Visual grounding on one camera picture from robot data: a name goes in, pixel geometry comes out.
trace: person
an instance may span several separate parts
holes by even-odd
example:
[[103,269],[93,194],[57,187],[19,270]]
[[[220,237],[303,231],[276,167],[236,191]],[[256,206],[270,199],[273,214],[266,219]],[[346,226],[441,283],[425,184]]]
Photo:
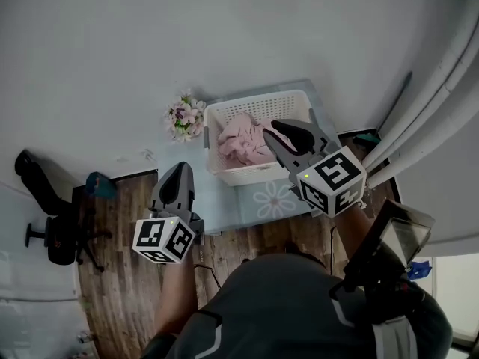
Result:
[[[355,205],[335,224],[351,258],[371,221]],[[264,255],[240,265],[198,310],[190,251],[181,264],[165,268],[157,333],[142,358],[376,358],[360,289],[341,294],[344,315],[354,326],[338,318],[329,290],[340,281],[300,254]],[[452,330],[436,301],[425,293],[406,317],[418,358],[445,358]]]

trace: gray shirt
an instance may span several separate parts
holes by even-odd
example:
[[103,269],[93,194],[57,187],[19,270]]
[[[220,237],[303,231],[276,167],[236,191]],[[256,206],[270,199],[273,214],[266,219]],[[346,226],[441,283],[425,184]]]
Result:
[[[339,278],[307,258],[272,254],[242,264],[175,339],[156,335],[143,358],[375,358],[364,293],[340,290],[344,325],[329,297]],[[426,296],[407,316],[419,358],[445,358],[451,326]]]

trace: pink cloth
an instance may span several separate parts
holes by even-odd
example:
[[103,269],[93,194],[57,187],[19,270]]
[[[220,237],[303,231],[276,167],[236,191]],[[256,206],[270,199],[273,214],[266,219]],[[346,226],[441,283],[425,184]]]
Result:
[[238,159],[243,165],[258,165],[276,161],[276,157],[264,142],[264,129],[276,133],[291,148],[293,145],[287,137],[272,128],[271,121],[265,119],[256,125],[248,113],[238,114],[219,135],[219,152],[229,159]]

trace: black cable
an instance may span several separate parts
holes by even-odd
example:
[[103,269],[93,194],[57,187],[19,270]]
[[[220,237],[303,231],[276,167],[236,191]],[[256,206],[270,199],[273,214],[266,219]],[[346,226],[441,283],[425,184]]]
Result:
[[332,252],[332,234],[334,233],[335,231],[335,228],[336,226],[333,226],[331,228],[331,230],[329,231],[331,233],[331,254],[330,254],[330,258],[329,258],[329,271],[330,271],[330,274],[332,275],[332,258],[333,258],[333,252]]
[[216,275],[215,275],[215,272],[213,271],[213,268],[212,267],[209,267],[209,266],[205,266],[205,265],[193,265],[193,268],[196,269],[197,267],[201,267],[203,269],[208,269],[211,271],[211,274],[213,275],[213,278],[215,278],[215,282],[216,282],[216,285],[218,286],[218,289],[221,289],[221,285],[219,284],[218,282],[218,279],[216,278]]

